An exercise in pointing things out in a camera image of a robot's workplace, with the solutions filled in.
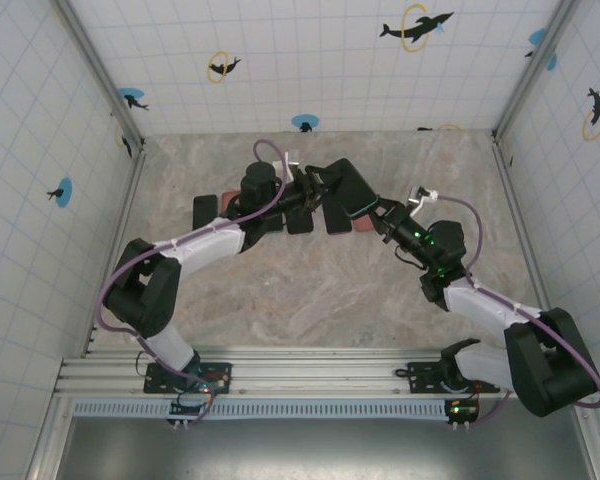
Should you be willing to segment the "grey metal sheet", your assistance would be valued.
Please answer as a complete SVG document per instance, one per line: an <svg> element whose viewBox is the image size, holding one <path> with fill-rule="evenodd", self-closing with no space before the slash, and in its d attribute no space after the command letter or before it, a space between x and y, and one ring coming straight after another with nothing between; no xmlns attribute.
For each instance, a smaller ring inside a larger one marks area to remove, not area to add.
<svg viewBox="0 0 600 480"><path fill-rule="evenodd" d="M569 415L467 431L409 420L78 419L59 480L591 480Z"/></svg>

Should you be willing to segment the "aluminium frame leg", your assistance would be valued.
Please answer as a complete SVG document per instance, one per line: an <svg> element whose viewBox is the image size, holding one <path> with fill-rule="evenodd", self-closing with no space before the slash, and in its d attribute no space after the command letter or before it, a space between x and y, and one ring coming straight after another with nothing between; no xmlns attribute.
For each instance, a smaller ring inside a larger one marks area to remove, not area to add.
<svg viewBox="0 0 600 480"><path fill-rule="evenodd" d="M53 397L42 424L25 480L56 480L73 417L73 400Z"/></svg>
<svg viewBox="0 0 600 480"><path fill-rule="evenodd" d="M590 410L575 408L575 417L582 438L584 456L591 480L600 480L600 423Z"/></svg>

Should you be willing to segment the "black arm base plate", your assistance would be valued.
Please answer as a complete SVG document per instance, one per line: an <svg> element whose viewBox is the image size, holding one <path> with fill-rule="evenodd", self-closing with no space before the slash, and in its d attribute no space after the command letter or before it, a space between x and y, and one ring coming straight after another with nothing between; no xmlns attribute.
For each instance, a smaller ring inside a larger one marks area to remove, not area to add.
<svg viewBox="0 0 600 480"><path fill-rule="evenodd" d="M165 370L158 363L148 365L143 392L146 394L206 393L211 388L216 394L227 394L230 390L232 364L226 362L203 362L187 371L203 380L194 382Z"/></svg>
<svg viewBox="0 0 600 480"><path fill-rule="evenodd" d="M413 394L439 393L453 395L495 394L501 389L490 383L467 380L455 368L443 369L440 362L409 362L405 378Z"/></svg>

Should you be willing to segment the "red circuit board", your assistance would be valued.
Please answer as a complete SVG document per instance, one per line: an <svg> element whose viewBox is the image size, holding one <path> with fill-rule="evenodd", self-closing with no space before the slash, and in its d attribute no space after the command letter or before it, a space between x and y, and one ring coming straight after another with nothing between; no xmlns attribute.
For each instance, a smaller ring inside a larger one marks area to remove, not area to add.
<svg viewBox="0 0 600 480"><path fill-rule="evenodd" d="M204 389L213 389L217 393L227 393L231 383L231 366L202 365L200 377Z"/></svg>

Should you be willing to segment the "blue circle fish sticker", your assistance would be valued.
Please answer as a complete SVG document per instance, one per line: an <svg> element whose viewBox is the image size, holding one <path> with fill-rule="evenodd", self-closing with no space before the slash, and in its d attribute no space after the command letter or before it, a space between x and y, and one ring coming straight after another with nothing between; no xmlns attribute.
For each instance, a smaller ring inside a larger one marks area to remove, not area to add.
<svg viewBox="0 0 600 480"><path fill-rule="evenodd" d="M291 119L291 124L301 133L312 132L319 123L320 119L313 114L298 114Z"/></svg>
<svg viewBox="0 0 600 480"><path fill-rule="evenodd" d="M69 177L62 178L56 188L46 193L49 201L54 201L59 208L66 208L73 194L73 182Z"/></svg>

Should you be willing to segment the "aluminium table edge rail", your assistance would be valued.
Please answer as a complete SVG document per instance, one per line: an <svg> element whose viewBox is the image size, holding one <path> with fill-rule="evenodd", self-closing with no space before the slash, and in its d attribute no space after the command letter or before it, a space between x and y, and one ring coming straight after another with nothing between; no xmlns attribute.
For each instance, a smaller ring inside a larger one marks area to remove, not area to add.
<svg viewBox="0 0 600 480"><path fill-rule="evenodd" d="M526 269L528 271L535 299L542 310L549 310L552 307L537 256L535 254L530 234L527 229L520 202L516 195L507 164L500 146L497 143L492 144L492 150L495 157L496 166L499 171L501 183L504 188L505 197L509 206L510 214L514 223L516 235L522 249Z"/></svg>
<svg viewBox="0 0 600 480"><path fill-rule="evenodd" d="M103 287L115 271L120 252L123 249L124 232L128 225L128 218L132 208L136 191L146 161L146 153L137 154L133 159L132 169L124 185L123 195L119 209L113 224L113 233L108 244L108 253L105 258L104 266L99 277L100 286ZM89 324L84 329L84 342L81 346L79 358L84 358L89 352L94 339L94 334L98 332L99 323L97 322L101 305L98 303L100 291L95 294L95 304L89 310Z"/></svg>

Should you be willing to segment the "small black controller board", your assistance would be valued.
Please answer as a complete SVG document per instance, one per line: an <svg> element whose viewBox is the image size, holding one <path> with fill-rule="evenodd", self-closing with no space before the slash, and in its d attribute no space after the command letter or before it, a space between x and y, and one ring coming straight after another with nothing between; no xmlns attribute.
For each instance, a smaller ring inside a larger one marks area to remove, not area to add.
<svg viewBox="0 0 600 480"><path fill-rule="evenodd" d="M468 428L479 417L479 402L476 399L447 400L445 414L453 430Z"/></svg>
<svg viewBox="0 0 600 480"><path fill-rule="evenodd" d="M212 400L207 400L197 405L186 405L179 401L170 404L168 423L174 428L188 428L190 425L199 423L211 410Z"/></svg>

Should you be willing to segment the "aluminium corner post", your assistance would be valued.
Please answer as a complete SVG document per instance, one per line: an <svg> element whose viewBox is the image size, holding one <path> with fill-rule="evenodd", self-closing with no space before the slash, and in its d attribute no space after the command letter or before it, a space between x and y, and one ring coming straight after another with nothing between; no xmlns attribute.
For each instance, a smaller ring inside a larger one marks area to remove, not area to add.
<svg viewBox="0 0 600 480"><path fill-rule="evenodd" d="M117 120L122 130L122 136L129 143L133 152L141 153L144 148L144 138L71 1L50 0L50 3L108 103L111 115Z"/></svg>
<svg viewBox="0 0 600 480"><path fill-rule="evenodd" d="M546 70L552 56L557 52L564 32L583 2L584 0L560 0L558 3L557 9L545 29L542 40L534 49L530 63L509 97L496 127L492 130L492 138L496 145L503 141L512 127L540 76Z"/></svg>

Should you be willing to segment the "blue circle shark sticker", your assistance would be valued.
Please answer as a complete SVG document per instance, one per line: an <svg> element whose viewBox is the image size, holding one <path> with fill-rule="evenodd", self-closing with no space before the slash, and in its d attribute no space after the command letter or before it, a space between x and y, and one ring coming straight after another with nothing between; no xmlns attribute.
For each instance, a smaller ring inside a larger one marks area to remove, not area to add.
<svg viewBox="0 0 600 480"><path fill-rule="evenodd" d="M141 103L141 100L145 96L145 93L142 90L133 87L123 87L118 89L118 93L129 109L136 108L145 111L149 110L148 104Z"/></svg>

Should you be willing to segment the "blue smartphone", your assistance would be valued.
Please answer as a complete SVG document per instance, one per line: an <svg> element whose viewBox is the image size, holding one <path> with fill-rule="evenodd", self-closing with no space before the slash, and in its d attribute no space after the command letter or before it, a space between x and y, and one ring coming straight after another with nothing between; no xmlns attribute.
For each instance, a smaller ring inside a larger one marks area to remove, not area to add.
<svg viewBox="0 0 600 480"><path fill-rule="evenodd" d="M200 195L193 199L192 229L210 224L219 213L219 200L215 194Z"/></svg>

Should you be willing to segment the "aluminium rail beam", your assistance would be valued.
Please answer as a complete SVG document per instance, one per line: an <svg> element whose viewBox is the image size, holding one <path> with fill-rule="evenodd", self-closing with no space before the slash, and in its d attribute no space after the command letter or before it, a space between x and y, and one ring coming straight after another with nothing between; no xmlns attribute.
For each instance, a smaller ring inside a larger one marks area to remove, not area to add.
<svg viewBox="0 0 600 480"><path fill-rule="evenodd" d="M410 361L402 351L208 350L206 363L229 363L230 397L383 398L408 396L411 381L395 371ZM106 352L64 360L55 393L65 397L138 398L151 360L132 352Z"/></svg>

